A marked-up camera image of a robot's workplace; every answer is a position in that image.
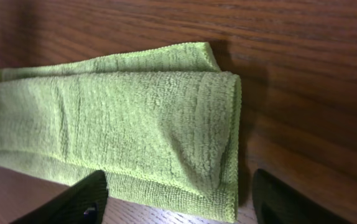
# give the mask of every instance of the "wooden surface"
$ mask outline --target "wooden surface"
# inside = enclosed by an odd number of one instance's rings
[[[241,75],[241,223],[270,173],[357,223],[357,0],[0,0],[0,67],[209,41]],[[0,168],[0,223],[65,187]],[[212,223],[110,199],[105,223]]]

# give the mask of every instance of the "towel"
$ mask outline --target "towel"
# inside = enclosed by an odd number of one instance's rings
[[[235,222],[241,84],[208,43],[0,70],[0,166]]]

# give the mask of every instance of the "towel fold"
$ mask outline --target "towel fold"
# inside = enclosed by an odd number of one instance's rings
[[[234,222],[241,85],[208,43],[0,70],[0,166]]]

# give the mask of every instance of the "microfiber towel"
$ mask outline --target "microfiber towel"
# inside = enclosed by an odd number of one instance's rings
[[[0,166],[235,222],[241,84],[208,43],[0,70]]]

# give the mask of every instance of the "black plastic object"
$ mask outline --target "black plastic object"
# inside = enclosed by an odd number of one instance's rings
[[[98,170],[12,224],[101,224],[108,199],[105,173]]]
[[[252,192],[258,224],[349,223],[261,169]]]

